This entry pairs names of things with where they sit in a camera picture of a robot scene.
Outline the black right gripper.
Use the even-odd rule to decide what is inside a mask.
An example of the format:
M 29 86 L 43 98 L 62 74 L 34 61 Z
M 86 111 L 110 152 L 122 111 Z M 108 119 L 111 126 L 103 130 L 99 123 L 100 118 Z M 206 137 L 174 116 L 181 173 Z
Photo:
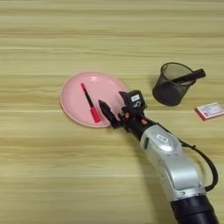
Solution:
M 131 132 L 138 140 L 141 140 L 143 133 L 156 123 L 148 119 L 143 111 L 136 113 L 128 110 L 128 107 L 122 107 L 122 112 L 118 114 L 118 119 L 112 113 L 109 105 L 105 101 L 99 100 L 99 106 L 103 115 L 110 122 L 114 129 L 124 127 L 127 132 Z

